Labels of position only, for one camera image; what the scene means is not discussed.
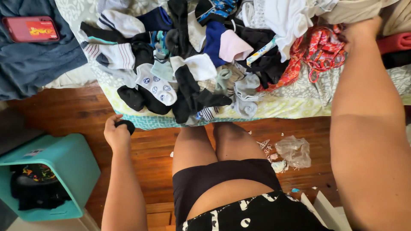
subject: floral bedspread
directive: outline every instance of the floral bedspread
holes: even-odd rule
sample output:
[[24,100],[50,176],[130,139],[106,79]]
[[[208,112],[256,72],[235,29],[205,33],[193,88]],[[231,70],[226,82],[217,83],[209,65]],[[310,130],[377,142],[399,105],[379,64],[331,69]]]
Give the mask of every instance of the floral bedspread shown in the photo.
[[[84,38],[79,34],[80,23],[87,21],[96,24],[98,13],[96,12],[97,0],[55,0],[57,7],[72,29],[79,42]],[[168,9],[167,0],[134,0],[128,14],[138,16],[162,6]],[[195,5],[190,5],[189,10],[194,10]],[[130,120],[141,129],[155,129],[163,127],[181,127],[175,122],[172,111],[167,115],[157,115],[146,108],[140,112],[129,108],[118,96],[117,89],[123,86],[121,79],[102,72],[96,61],[89,59],[92,72],[111,103],[116,113],[124,114],[124,119]],[[289,86],[281,87],[273,92],[266,92],[264,100],[257,102],[258,111],[253,119],[263,118],[304,118],[314,116],[330,116],[331,102],[338,84],[339,76],[344,66],[322,72],[316,83],[308,79],[309,70],[305,64],[301,65],[298,80]],[[406,105],[411,104],[411,65],[387,70],[398,92]],[[218,116],[211,122],[221,121],[248,121],[237,114],[230,106],[220,109]],[[201,121],[199,125],[205,125],[210,121]]]

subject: person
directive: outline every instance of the person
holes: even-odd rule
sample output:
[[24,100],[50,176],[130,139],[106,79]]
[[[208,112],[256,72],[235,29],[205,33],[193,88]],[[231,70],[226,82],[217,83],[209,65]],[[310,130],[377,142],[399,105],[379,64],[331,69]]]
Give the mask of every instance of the person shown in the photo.
[[[400,96],[375,42],[381,18],[350,25],[349,57],[331,115],[331,165],[353,229],[411,226],[411,148]],[[145,203],[130,159],[130,134],[107,120],[113,149],[102,230],[147,230]],[[176,228],[191,230],[328,230],[281,191],[266,155],[241,127],[214,123],[216,150],[204,127],[181,128],[173,157]]]

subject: black shorts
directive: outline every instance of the black shorts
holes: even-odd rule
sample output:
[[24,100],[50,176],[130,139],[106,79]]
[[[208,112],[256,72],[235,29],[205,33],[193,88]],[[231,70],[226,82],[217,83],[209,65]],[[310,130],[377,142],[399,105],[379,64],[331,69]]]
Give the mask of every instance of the black shorts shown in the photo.
[[175,222],[186,221],[197,199],[213,186],[228,180],[253,180],[281,191],[280,183],[266,159],[226,160],[178,171],[173,176]]

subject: blue plastic piece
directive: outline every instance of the blue plastic piece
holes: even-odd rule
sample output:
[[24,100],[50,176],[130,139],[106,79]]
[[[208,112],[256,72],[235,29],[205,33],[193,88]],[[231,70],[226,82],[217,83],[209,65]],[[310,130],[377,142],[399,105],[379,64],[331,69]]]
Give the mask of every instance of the blue plastic piece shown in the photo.
[[[18,199],[10,192],[9,165],[45,164],[59,179],[72,201],[55,209],[18,210]],[[81,134],[66,137],[41,136],[0,157],[0,199],[21,219],[28,222],[72,219],[83,216],[100,169],[87,142]]]

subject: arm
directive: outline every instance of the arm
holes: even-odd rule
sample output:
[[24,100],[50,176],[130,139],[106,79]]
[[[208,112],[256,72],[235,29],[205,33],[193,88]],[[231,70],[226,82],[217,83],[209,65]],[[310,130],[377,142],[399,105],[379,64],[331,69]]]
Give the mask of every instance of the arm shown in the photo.
[[331,165],[350,224],[405,230],[411,216],[411,148],[404,107],[375,42],[381,19],[347,31],[349,57],[332,102]]
[[114,126],[122,115],[111,116],[106,122],[104,136],[113,150],[111,176],[102,231],[147,230],[145,202],[130,157],[130,133],[126,125]]

